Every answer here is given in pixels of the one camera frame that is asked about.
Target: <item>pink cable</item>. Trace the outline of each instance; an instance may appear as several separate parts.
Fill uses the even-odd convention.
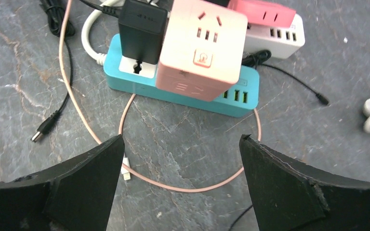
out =
[[[73,91],[71,90],[71,86],[70,86],[70,83],[68,81],[66,71],[65,71],[65,65],[64,65],[64,62],[63,62],[63,46],[64,46],[64,40],[65,40],[66,24],[67,24],[67,21],[69,19],[72,1],[73,0],[68,0],[67,1],[65,17],[64,17],[64,20],[63,20],[63,23],[62,23],[62,29],[61,29],[61,32],[60,32],[60,43],[59,43],[60,71],[62,72],[62,77],[63,77],[63,81],[65,82],[67,92],[70,95],[70,98],[71,98],[71,100],[73,102],[73,105],[76,108],[76,110],[77,110],[77,112],[80,116],[80,119],[82,120],[84,126],[86,127],[88,132],[91,134],[91,136],[96,140],[96,142],[98,144],[101,144],[100,139],[97,137],[97,135],[94,133],[94,131],[90,127],[89,123],[87,122],[86,118],[84,117],[83,113],[81,112],[81,109],[80,109],[79,105],[77,104],[76,98],[74,97]],[[123,125],[124,125],[125,116],[127,115],[128,109],[130,108],[130,105],[131,105],[132,101],[134,100],[134,97],[135,97],[135,94],[133,94],[131,96],[131,98],[128,100],[127,105],[124,108],[124,111],[123,111],[123,114],[122,114],[121,120],[120,120],[120,125],[119,125],[119,134],[122,134],[122,129],[123,129]],[[257,122],[257,133],[258,133],[257,139],[260,141],[261,138],[262,138],[262,125],[260,123],[259,113],[257,112],[257,110],[254,109],[253,112],[256,116],[256,122]],[[202,193],[202,192],[206,192],[206,191],[209,191],[209,190],[219,188],[219,187],[229,183],[230,181],[235,179],[237,176],[239,176],[243,172],[243,168],[241,168],[241,169],[239,169],[239,171],[237,171],[235,174],[233,174],[228,179],[226,179],[226,180],[224,180],[224,181],[222,181],[218,184],[209,186],[209,187],[200,188],[200,189],[184,189],[184,188],[173,187],[173,186],[169,186],[169,185],[166,185],[166,184],[156,182],[154,180],[151,180],[150,178],[147,178],[147,177],[141,175],[140,173],[136,172],[135,170],[133,170],[132,168],[128,167],[125,164],[122,164],[122,166],[126,170],[128,170],[131,174],[133,174],[134,176],[136,176],[136,177],[138,177],[138,178],[140,178],[140,179],[142,179],[142,180],[144,180],[144,181],[146,181],[150,184],[153,184],[155,186],[159,186],[159,187],[164,188],[164,189],[177,191],[177,192],[182,192],[182,193]]]

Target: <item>teal power strip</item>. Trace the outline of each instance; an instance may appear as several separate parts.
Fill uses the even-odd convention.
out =
[[[239,82],[215,100],[206,102],[157,89],[155,87],[156,70],[153,78],[120,71],[121,59],[120,35],[116,34],[111,40],[104,63],[107,84],[112,89],[233,117],[242,117],[257,106],[259,73],[253,68],[241,66]]]

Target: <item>power strip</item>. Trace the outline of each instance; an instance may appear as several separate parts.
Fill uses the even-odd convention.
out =
[[[143,63],[139,74],[134,73],[135,67],[136,60],[122,56],[120,35],[116,34],[103,66],[107,84],[112,89],[233,117],[243,117],[258,103],[259,73],[250,67],[241,66],[237,84],[211,102],[157,89],[157,66]]]
[[[249,25],[244,51],[270,50],[273,58],[287,59],[304,44],[303,20],[296,14],[290,28]]]

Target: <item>pink cube socket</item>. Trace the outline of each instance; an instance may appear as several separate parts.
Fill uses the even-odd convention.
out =
[[[175,0],[156,87],[212,101],[237,83],[247,17],[202,0]]]

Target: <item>black cable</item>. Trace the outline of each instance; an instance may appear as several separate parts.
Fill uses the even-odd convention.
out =
[[[307,88],[311,92],[313,92],[316,95],[316,97],[318,98],[318,100],[323,105],[328,105],[329,104],[329,100],[327,99],[327,97],[325,97],[320,92],[314,90],[312,87],[310,87],[308,84],[304,83],[302,80],[300,80],[296,76],[288,73],[287,71],[285,71],[285,70],[283,70],[283,69],[281,69],[279,67],[276,67],[276,66],[273,66],[273,65],[269,65],[269,64],[264,64],[264,62],[266,62],[268,59],[270,59],[271,56],[272,56],[272,53],[269,50],[259,51],[259,52],[256,52],[254,54],[250,54],[249,56],[247,56],[246,58],[244,58],[242,60],[242,65],[254,67],[255,69],[257,69],[257,66],[267,66],[267,67],[273,68],[273,69],[275,69],[277,71],[280,71],[280,72],[282,72],[282,73],[290,76],[291,78],[293,78],[294,80],[296,80],[297,82],[299,82],[301,85],[303,85],[305,88]]]
[[[111,15],[111,16],[116,17],[116,18],[118,18],[120,16],[121,7],[118,7],[118,6],[101,6],[101,5],[97,5],[97,4],[91,3],[89,1],[86,1],[86,0],[80,0],[80,1],[83,2],[84,4],[86,4],[87,6],[90,6],[91,8],[93,8],[95,10],[101,11],[102,13]]]
[[[47,20],[48,20],[50,32],[53,35],[60,37],[60,30],[62,28],[63,18],[65,16],[65,11],[66,11],[61,0],[40,0],[40,2],[41,2],[40,4],[41,8],[47,14]],[[72,25],[70,21],[68,21],[66,25],[65,37],[68,38],[70,36],[73,36],[75,33],[76,33],[76,30],[74,26]],[[69,82],[70,82],[70,85],[72,85],[73,83],[73,57],[71,54],[70,46],[66,39],[65,39],[65,45],[67,47],[67,52],[68,52],[69,61],[70,61],[70,80]],[[43,123],[41,123],[41,125],[38,127],[36,131],[36,134],[31,138],[33,142],[37,142],[41,137],[50,133],[50,131],[56,125],[56,122],[59,120],[69,98],[70,96],[67,93],[59,109],[53,112],[45,121],[43,121]]]
[[[250,205],[247,209],[245,209],[245,211],[243,211],[239,216],[238,218],[236,218],[235,221],[233,221],[233,223],[230,225],[230,228],[228,229],[228,231],[231,231],[233,229],[233,227],[236,225],[236,223],[242,218],[242,216],[244,216],[251,208],[253,208],[253,205]]]

